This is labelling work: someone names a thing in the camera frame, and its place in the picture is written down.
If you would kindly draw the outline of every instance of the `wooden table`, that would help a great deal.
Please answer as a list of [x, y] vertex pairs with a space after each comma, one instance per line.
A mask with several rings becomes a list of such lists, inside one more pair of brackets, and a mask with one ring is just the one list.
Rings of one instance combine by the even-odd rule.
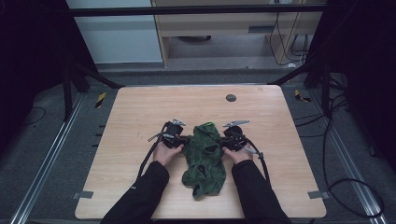
[[[236, 101], [228, 102], [228, 94], [234, 94]], [[263, 152], [285, 213], [289, 217], [325, 216], [323, 201], [308, 197], [307, 192], [318, 190], [318, 186], [282, 90], [278, 86], [237, 85], [120, 89], [84, 187], [93, 195], [79, 199], [78, 218], [102, 218], [106, 214], [135, 181], [153, 143], [148, 139], [173, 118], [187, 123], [185, 135], [205, 122], [214, 122], [221, 133], [223, 124], [249, 119], [250, 123], [241, 128]], [[188, 167], [179, 154], [168, 167], [169, 184], [153, 218], [243, 218], [231, 175], [233, 162], [226, 156], [222, 160], [227, 177], [221, 192], [196, 201], [192, 189], [181, 183]], [[262, 170], [257, 156], [254, 161]]]

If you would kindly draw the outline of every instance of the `green cloth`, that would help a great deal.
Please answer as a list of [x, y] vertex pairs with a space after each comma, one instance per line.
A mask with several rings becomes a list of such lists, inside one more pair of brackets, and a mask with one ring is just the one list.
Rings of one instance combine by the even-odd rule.
[[224, 154], [219, 144], [220, 134], [215, 124], [208, 122], [195, 126], [190, 142], [184, 146], [189, 169], [181, 182], [192, 186], [192, 196], [219, 193], [225, 181], [225, 169], [221, 161]]

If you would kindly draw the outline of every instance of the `black sleeve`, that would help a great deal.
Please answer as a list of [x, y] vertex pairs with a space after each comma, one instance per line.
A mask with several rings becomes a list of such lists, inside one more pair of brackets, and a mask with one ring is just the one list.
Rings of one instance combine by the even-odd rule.
[[233, 167], [233, 180], [238, 189], [247, 224], [291, 223], [279, 201], [253, 161], [241, 161]]
[[152, 162], [107, 212], [101, 224], [150, 223], [168, 181], [168, 171], [158, 161]]

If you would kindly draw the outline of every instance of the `cable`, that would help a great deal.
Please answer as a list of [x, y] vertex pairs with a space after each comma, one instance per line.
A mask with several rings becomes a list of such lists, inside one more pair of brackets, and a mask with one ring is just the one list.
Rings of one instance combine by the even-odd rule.
[[318, 134], [318, 135], [299, 135], [299, 137], [301, 137], [301, 138], [303, 138], [303, 137], [306, 137], [306, 138], [308, 138], [308, 137], [321, 137], [321, 136], [323, 136], [323, 134], [324, 133]]
[[304, 35], [304, 46], [303, 49], [294, 49], [294, 45], [296, 43], [298, 35], [295, 35], [293, 38], [293, 41], [291, 42], [291, 47], [290, 47], [290, 52], [292, 55], [296, 57], [300, 57], [300, 64], [304, 64], [306, 60], [306, 56], [308, 53], [308, 35]]
[[163, 130], [165, 130], [166, 127], [166, 123], [163, 125], [163, 128], [161, 129], [160, 133], [154, 135], [153, 137], [151, 137], [149, 139], [149, 141], [153, 138], [155, 138], [157, 136], [157, 141], [151, 146], [151, 149], [148, 151], [148, 154], [146, 155], [146, 158], [143, 159], [142, 164], [140, 164], [140, 168], [139, 168], [139, 172], [137, 173], [137, 178], [140, 178], [140, 176], [142, 176], [143, 170], [145, 169], [146, 163], [149, 160], [149, 157], [151, 156], [152, 152], [154, 151], [155, 147], [158, 146], [158, 144], [161, 142], [162, 140], [162, 134], [163, 134]]
[[304, 117], [301, 117], [301, 118], [297, 118], [297, 119], [307, 119], [307, 118], [311, 118], [311, 117], [318, 116], [318, 115], [323, 115], [323, 113], [314, 114], [314, 115], [307, 115], [307, 116], [304, 116]]
[[[338, 95], [337, 97], [334, 98], [334, 100], [332, 101], [331, 113], [330, 113], [330, 114], [332, 114], [332, 113], [334, 112], [334, 110], [338, 109], [339, 107], [341, 107], [341, 106], [343, 106], [343, 105], [347, 105], [345, 100], [342, 101], [342, 102], [340, 102], [340, 103], [338, 103], [337, 105], [333, 105], [334, 102], [335, 102], [335, 99], [337, 99], [338, 97], [341, 97], [341, 96], [343, 96], [343, 95], [344, 95], [344, 93], [342, 93], [342, 94], [340, 94], [340, 95]], [[334, 183], [332, 183], [332, 184], [330, 185], [329, 180], [328, 180], [328, 177], [327, 177], [327, 172], [326, 172], [326, 156], [325, 156], [325, 155], [326, 155], [326, 140], [327, 140], [327, 133], [329, 132], [329, 130], [331, 129], [331, 127], [332, 127], [332, 116], [329, 117], [328, 124], [327, 124], [327, 126], [326, 126], [326, 130], [325, 130], [325, 133], [324, 133], [324, 135], [323, 135], [323, 142], [322, 142], [322, 172], [323, 172], [324, 181], [325, 181], [325, 183], [326, 183], [327, 191], [332, 195], [332, 197], [333, 197], [340, 205], [342, 205], [347, 211], [349, 211], [350, 213], [355, 214], [356, 216], [359, 216], [359, 217], [366, 217], [366, 218], [380, 217], [380, 216], [383, 214], [384, 209], [385, 209], [384, 201], [383, 201], [383, 199], [381, 198], [381, 196], [377, 193], [377, 191], [374, 190], [374, 188], [371, 187], [370, 185], [368, 185], [367, 183], [365, 183], [365, 182], [363, 182], [363, 181], [361, 181], [361, 180], [358, 180], [358, 179], [354, 179], [354, 178], [343, 178], [343, 179], [340, 179], [340, 180], [335, 181]], [[343, 183], [343, 182], [347, 182], [347, 181], [348, 181], [348, 182], [357, 182], [357, 183], [363, 184], [364, 186], [366, 186], [367, 188], [369, 188], [370, 191], [376, 196], [376, 198], [379, 199], [380, 211], [379, 211], [377, 214], [375, 214], [375, 215], [366, 215], [366, 214], [359, 213], [359, 212], [357, 212], [357, 211], [351, 209], [350, 207], [346, 206], [344, 203], [342, 203], [341, 200], [339, 200], [338, 197], [334, 194], [334, 192], [332, 192], [332, 189], [333, 189], [335, 186], [337, 186], [338, 184]]]
[[264, 170], [264, 177], [265, 177], [265, 180], [268, 182], [268, 185], [269, 185], [270, 188], [271, 188], [270, 175], [269, 175], [269, 173], [268, 173], [267, 164], [265, 163], [264, 155], [262, 154], [262, 152], [260, 152], [260, 151], [256, 148], [256, 146], [254, 146], [253, 142], [250, 141], [250, 139], [246, 138], [244, 135], [242, 135], [242, 134], [240, 134], [240, 133], [235, 133], [235, 132], [230, 132], [230, 133], [238, 135], [238, 136], [239, 136], [240, 138], [242, 138], [245, 142], [249, 143], [251, 147], [254, 148], [254, 150], [256, 151], [257, 155], [259, 155], [259, 160], [260, 160], [260, 162], [262, 163], [262, 169]]
[[[274, 24], [274, 29], [273, 29], [273, 31], [272, 31], [271, 34], [270, 34], [270, 49], [271, 49], [271, 51], [273, 52], [273, 55], [274, 55], [276, 64], [277, 64], [277, 65], [287, 65], [287, 64], [289, 64], [289, 63], [298, 62], [298, 60], [290, 59], [289, 56], [288, 56], [288, 54], [287, 54], [287, 52], [286, 52], [286, 50], [285, 50], [285, 45], [284, 45], [284, 43], [283, 43], [283, 39], [282, 39], [282, 37], [281, 37], [280, 30], [279, 30], [279, 26], [278, 26], [278, 19], [279, 19], [279, 12], [276, 13], [276, 20], [275, 20], [275, 24]], [[273, 35], [273, 33], [274, 33], [275, 28], [277, 28], [277, 32], [279, 33], [279, 38], [280, 38], [280, 43], [282, 44], [283, 54], [290, 60], [290, 62], [288, 62], [288, 63], [279, 63], [279, 62], [276, 60], [275, 53], [274, 53], [274, 50], [273, 50], [273, 48], [272, 48], [272, 35]]]
[[41, 107], [41, 106], [34, 106], [34, 107], [32, 107], [32, 109], [41, 109], [41, 110], [43, 111], [43, 115], [41, 115], [41, 117], [40, 117], [39, 119], [35, 120], [35, 121], [29, 122], [29, 123], [23, 123], [23, 124], [22, 124], [23, 126], [35, 124], [35, 123], [39, 122], [40, 120], [42, 120], [42, 119], [46, 116], [46, 114], [47, 114], [46, 109], [44, 109], [44, 108]]
[[296, 127], [301, 127], [301, 126], [304, 126], [304, 125], [313, 123], [313, 122], [315, 122], [315, 121], [317, 121], [317, 120], [319, 120], [319, 119], [321, 119], [321, 118], [323, 118], [323, 117], [325, 117], [324, 114], [320, 115], [320, 116], [317, 117], [317, 118], [311, 119], [311, 120], [309, 120], [309, 121], [307, 121], [307, 122], [304, 122], [304, 123], [301, 123], [301, 124], [296, 124], [295, 126], [296, 126]]

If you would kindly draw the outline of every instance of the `hand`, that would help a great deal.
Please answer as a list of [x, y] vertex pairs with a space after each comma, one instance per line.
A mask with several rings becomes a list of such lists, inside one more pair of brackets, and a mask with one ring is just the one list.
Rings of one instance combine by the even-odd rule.
[[162, 166], [167, 165], [176, 155], [181, 152], [184, 145], [177, 148], [169, 148], [163, 142], [160, 142], [152, 153], [152, 159], [158, 161]]
[[239, 149], [238, 151], [231, 151], [227, 147], [223, 148], [225, 154], [227, 154], [231, 159], [233, 159], [233, 163], [237, 164], [241, 161], [253, 160], [253, 154], [244, 150], [243, 148]]

